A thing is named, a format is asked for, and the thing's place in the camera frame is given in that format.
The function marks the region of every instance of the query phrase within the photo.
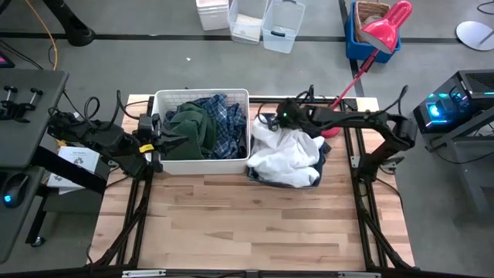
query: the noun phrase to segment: blue light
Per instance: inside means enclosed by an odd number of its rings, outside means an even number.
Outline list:
[[[448,123],[448,120],[431,120],[425,125],[425,127],[428,127],[431,124],[446,124],[446,123]]]
[[[429,113],[431,114],[431,116],[433,117],[439,117],[441,116],[441,114],[439,113],[438,111],[438,108],[435,106],[435,105],[431,105],[429,107]]]

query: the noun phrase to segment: white laundry basket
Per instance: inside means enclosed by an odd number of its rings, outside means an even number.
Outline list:
[[[161,161],[163,170],[171,175],[214,175],[214,174],[239,174],[247,168],[247,160],[250,157],[250,124],[249,124],[249,92],[245,89],[206,89],[206,90],[161,90],[154,95],[152,114],[160,114],[164,119],[167,111],[176,111],[177,106],[188,101],[202,97],[213,97],[216,94],[226,95],[227,105],[240,103],[245,115],[247,126],[245,128],[245,145],[247,154],[240,159],[208,159],[208,160],[183,160]],[[151,160],[151,155],[146,154],[146,159]]]

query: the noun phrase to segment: plaid shirt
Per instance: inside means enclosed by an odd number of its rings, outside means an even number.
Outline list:
[[[227,107],[226,97],[222,93],[192,101],[206,110],[208,116],[216,119],[218,141],[212,159],[238,158],[240,137],[242,130],[247,126],[240,104],[235,103]],[[166,114],[168,120],[174,115],[175,113],[170,111]]]

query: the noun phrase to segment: clothing pile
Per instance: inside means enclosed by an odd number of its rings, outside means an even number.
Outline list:
[[[234,159],[246,156],[247,121],[239,103],[229,107],[227,96],[217,94],[183,103],[168,111],[163,128],[188,141],[163,154],[164,160]]]
[[[264,115],[258,115],[252,125],[249,177],[278,187],[317,186],[330,150],[324,138],[288,128],[272,131],[267,123]]]

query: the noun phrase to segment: white towel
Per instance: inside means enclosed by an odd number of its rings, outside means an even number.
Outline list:
[[[263,122],[266,119],[259,115]],[[252,124],[255,138],[247,165],[267,181],[281,182],[296,188],[310,186],[318,179],[314,169],[324,138],[312,139],[301,130],[280,128],[270,131],[257,117]]]

